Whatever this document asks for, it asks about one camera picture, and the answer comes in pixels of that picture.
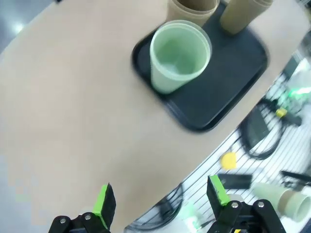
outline table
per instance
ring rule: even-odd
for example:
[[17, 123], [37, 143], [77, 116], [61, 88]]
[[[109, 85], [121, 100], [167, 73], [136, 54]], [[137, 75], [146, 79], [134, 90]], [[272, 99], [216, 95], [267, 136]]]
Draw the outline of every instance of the table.
[[268, 69], [214, 130], [195, 134], [131, 69], [132, 48], [165, 14], [166, 0], [64, 0], [1, 54], [0, 151], [9, 184], [32, 206], [33, 224], [76, 217], [110, 182], [112, 232], [120, 232], [236, 128], [309, 29], [294, 0], [276, 0], [252, 22]]

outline tan paper cup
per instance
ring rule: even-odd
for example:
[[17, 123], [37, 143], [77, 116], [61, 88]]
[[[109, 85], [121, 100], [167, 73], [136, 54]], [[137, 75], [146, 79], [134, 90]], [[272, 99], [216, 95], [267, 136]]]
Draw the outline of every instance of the tan paper cup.
[[202, 27], [218, 5], [219, 0], [168, 0], [166, 21], [181, 19]]
[[220, 24], [229, 34], [239, 33], [265, 12], [272, 2], [273, 0], [231, 0], [220, 18]]

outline light green cup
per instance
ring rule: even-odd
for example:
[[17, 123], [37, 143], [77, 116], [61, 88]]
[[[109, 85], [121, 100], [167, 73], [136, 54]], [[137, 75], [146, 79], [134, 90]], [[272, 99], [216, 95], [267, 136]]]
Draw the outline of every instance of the light green cup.
[[169, 94], [198, 77], [212, 54], [211, 42], [201, 27], [185, 20], [162, 25], [150, 45], [151, 82]]

